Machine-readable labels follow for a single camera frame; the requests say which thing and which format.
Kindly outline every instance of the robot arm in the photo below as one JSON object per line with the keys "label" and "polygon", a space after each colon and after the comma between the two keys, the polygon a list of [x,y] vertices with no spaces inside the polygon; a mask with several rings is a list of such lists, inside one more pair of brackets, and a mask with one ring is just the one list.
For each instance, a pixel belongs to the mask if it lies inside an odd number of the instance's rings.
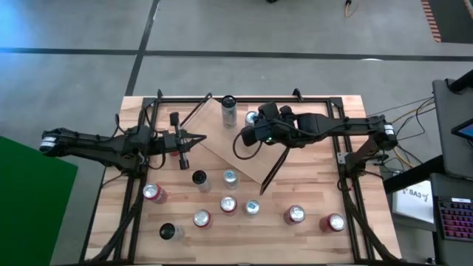
{"label": "robot arm", "polygon": [[207,137],[181,129],[178,113],[172,113],[170,117],[176,133],[164,131],[162,136],[152,137],[153,130],[148,126],[135,126],[123,135],[104,137],[60,128],[43,133],[39,150],[49,157],[74,155],[95,160],[105,166],[115,166],[125,174],[133,172],[137,162],[146,163],[146,156],[178,151],[180,168],[184,170],[189,167],[186,152]]}

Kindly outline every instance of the wooden tabletop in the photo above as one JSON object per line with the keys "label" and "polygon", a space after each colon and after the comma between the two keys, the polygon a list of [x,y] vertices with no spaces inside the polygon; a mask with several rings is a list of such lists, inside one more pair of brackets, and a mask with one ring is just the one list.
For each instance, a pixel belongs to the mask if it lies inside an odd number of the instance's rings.
{"label": "wooden tabletop", "polygon": [[[339,96],[343,98],[346,116],[364,117],[361,96]],[[125,97],[120,111],[123,128],[136,125],[142,97]],[[239,110],[257,110],[261,103],[239,103]],[[327,114],[325,103],[289,103],[295,113],[315,112]],[[179,112],[183,119],[195,104],[166,103],[158,109],[157,129],[171,129],[169,113]],[[356,150],[367,137],[351,137]],[[152,158],[151,164],[158,166],[160,156]],[[235,169],[203,145],[196,145],[188,153],[190,169],[179,170],[178,157],[168,156],[165,166],[148,174],[148,183],[158,183],[169,194],[168,202],[156,205],[145,201],[141,216],[135,263],[149,264],[294,264],[294,263],[344,263],[353,262],[348,230],[339,233],[323,233],[319,230],[321,217],[331,213],[345,215],[341,192],[336,187],[338,172],[331,138],[306,146],[291,149],[284,165],[260,196],[260,184]],[[236,190],[226,189],[222,175],[227,169],[238,174],[240,183]],[[196,170],[207,173],[212,189],[201,194],[191,181]],[[376,167],[367,170],[376,171]],[[120,173],[108,168],[104,182]],[[368,223],[388,250],[401,257],[394,226],[392,224],[383,183],[379,177],[366,175],[360,179]],[[135,181],[137,194],[138,181]],[[107,184],[101,190],[86,259],[95,256],[116,230],[126,177]],[[233,195],[238,204],[247,200],[258,200],[261,205],[257,217],[247,218],[241,209],[235,216],[226,216],[220,210],[223,196]],[[302,206],[307,214],[298,225],[286,225],[282,213],[291,205]],[[214,223],[208,230],[200,230],[192,222],[198,209],[211,212]],[[185,238],[180,242],[162,240],[159,229],[165,222],[182,225]],[[363,237],[358,225],[358,245],[362,257],[366,257]],[[123,256],[129,246],[131,226],[125,235]]]}

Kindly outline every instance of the black floor line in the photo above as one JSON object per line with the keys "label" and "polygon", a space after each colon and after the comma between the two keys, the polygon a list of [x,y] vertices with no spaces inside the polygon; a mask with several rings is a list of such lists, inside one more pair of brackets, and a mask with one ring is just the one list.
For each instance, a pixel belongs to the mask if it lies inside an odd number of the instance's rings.
{"label": "black floor line", "polygon": [[137,55],[138,50],[0,47],[0,53],[20,53],[20,54],[40,54],[40,55]]}
{"label": "black floor line", "polygon": [[151,35],[151,29],[154,23],[154,16],[156,15],[157,5],[159,4],[159,2],[160,0],[153,0],[153,4],[151,5],[151,9],[148,14],[148,20],[146,21],[145,30],[143,32],[143,37],[141,38],[140,48],[138,50],[135,63],[133,64],[130,79],[128,80],[128,84],[126,85],[125,96],[132,96],[133,91],[135,90],[136,80],[138,79],[138,74],[140,73],[141,63],[143,62],[143,56],[146,50],[146,46],[148,45],[149,36]]}
{"label": "black floor line", "polygon": [[379,59],[383,61],[459,61],[471,62],[473,56],[451,55],[368,55],[368,54],[326,54],[303,52],[215,52],[215,51],[145,51],[147,56],[199,57],[199,58],[287,58],[287,59],[331,59],[362,60]]}

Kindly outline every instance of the keyboard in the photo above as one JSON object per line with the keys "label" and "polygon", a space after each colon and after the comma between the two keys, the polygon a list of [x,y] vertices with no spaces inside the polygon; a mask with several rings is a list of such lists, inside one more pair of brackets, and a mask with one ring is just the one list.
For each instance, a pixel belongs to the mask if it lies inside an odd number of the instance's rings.
{"label": "keyboard", "polygon": [[473,242],[473,204],[470,199],[438,200],[443,238]]}

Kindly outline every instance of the concrete floor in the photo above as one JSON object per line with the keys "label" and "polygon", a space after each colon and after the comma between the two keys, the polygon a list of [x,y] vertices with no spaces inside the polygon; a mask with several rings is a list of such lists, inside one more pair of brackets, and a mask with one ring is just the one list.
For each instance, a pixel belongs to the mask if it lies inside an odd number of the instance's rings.
{"label": "concrete floor", "polygon": [[[471,55],[473,45],[433,41],[421,2],[162,0],[148,50],[314,52],[371,55]],[[152,0],[0,0],[0,47],[137,50]],[[45,129],[108,135],[133,55],[0,54],[0,134],[34,148]],[[431,82],[456,78],[472,62],[356,61],[146,56],[134,95],[362,95],[367,113],[431,95]],[[387,112],[389,119],[409,107]],[[434,112],[427,133],[404,147],[422,160],[440,153]],[[401,136],[419,132],[412,122]],[[103,166],[79,165],[52,264],[77,262]],[[429,232],[396,225],[405,259],[433,256]]]}

